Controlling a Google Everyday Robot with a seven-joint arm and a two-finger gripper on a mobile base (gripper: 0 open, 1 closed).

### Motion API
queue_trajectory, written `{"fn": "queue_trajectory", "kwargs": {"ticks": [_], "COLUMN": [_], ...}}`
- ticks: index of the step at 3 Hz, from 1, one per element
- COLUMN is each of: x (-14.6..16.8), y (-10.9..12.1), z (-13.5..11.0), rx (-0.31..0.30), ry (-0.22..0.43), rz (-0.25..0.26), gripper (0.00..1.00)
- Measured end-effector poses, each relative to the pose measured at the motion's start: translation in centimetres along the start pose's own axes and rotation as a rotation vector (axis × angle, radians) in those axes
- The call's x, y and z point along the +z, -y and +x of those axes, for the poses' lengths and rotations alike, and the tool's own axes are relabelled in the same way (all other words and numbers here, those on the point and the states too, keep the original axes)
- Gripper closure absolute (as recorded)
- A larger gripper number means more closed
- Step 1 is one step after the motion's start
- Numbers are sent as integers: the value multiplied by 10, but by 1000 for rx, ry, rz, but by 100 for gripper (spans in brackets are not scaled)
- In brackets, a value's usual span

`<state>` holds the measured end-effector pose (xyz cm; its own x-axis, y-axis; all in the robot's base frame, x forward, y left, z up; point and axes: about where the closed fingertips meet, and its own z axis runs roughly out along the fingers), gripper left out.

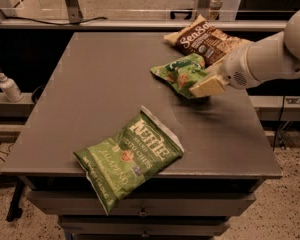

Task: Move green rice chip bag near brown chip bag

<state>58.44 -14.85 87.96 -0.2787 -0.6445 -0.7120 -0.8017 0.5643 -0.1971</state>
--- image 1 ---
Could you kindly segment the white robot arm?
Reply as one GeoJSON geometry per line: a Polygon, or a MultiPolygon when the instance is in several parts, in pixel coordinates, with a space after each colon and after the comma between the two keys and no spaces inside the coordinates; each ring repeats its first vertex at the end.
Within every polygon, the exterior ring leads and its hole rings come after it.
{"type": "Polygon", "coordinates": [[[196,98],[221,94],[227,86],[249,89],[276,79],[300,79],[300,10],[283,31],[236,48],[207,72],[189,89],[196,98]]]}

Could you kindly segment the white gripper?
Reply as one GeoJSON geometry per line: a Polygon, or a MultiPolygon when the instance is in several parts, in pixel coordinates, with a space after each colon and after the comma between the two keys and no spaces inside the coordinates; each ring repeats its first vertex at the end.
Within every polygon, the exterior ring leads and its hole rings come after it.
{"type": "Polygon", "coordinates": [[[250,71],[248,65],[248,50],[251,44],[243,45],[227,54],[221,65],[222,75],[208,75],[202,81],[194,84],[190,93],[196,98],[222,94],[229,84],[236,89],[249,89],[261,84],[250,71]]]}

